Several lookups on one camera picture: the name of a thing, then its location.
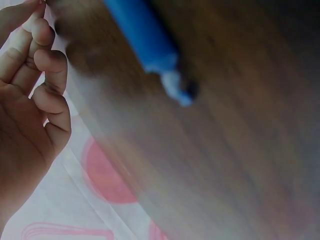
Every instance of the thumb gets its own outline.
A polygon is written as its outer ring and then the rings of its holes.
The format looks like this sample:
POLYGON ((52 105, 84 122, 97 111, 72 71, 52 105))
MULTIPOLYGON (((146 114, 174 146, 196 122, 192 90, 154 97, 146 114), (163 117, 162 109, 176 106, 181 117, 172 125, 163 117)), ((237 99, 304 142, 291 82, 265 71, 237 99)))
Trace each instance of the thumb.
POLYGON ((40 0, 27 0, 16 6, 0 10, 0 48, 8 39, 10 33, 20 27, 40 4, 40 0))

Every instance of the blue marker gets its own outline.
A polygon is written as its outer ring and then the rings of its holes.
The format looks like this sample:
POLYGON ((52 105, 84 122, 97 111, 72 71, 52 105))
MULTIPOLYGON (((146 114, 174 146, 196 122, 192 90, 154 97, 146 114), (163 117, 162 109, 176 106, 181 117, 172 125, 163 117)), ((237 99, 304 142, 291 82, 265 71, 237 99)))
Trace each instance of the blue marker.
POLYGON ((193 102, 181 89, 179 52, 145 0, 103 0, 146 73, 160 75, 165 92, 182 106, 193 102))

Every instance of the wooden surface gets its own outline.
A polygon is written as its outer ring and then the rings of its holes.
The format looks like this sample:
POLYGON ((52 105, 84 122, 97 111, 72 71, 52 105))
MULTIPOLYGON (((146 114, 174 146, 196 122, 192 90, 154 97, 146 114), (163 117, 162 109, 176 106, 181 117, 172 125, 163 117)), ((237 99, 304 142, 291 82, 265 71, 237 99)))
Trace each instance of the wooden surface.
POLYGON ((181 108, 99 0, 47 2, 71 99, 171 240, 320 239, 319 3, 152 0, 199 85, 181 108))

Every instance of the hand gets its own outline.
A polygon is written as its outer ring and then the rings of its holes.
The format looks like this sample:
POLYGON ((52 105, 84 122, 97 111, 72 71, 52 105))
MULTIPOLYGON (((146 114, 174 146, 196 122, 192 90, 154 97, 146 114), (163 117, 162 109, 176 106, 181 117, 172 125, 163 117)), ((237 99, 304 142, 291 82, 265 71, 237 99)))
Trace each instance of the hand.
POLYGON ((67 60, 51 50, 55 33, 45 8, 44 1, 29 0, 0 11, 0 48, 23 24, 0 57, 0 227, 30 197, 71 135, 62 96, 67 60), (45 82, 30 99, 42 72, 45 82))

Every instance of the pink pattern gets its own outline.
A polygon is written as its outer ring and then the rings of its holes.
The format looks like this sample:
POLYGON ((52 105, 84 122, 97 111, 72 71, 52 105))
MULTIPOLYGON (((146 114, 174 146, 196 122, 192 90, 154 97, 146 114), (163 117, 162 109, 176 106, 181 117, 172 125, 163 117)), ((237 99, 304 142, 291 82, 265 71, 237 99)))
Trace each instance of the pink pattern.
POLYGON ((56 235, 56 236, 91 236, 105 237, 106 240, 114 240, 114 233, 111 230, 89 229, 60 225, 54 223, 35 222, 24 228, 21 234, 21 240, 31 240, 39 235, 56 235))
POLYGON ((149 227, 149 240, 169 240, 160 228, 152 221, 149 227))
POLYGON ((98 197, 115 204, 137 202, 93 138, 85 145, 82 164, 84 180, 98 197))

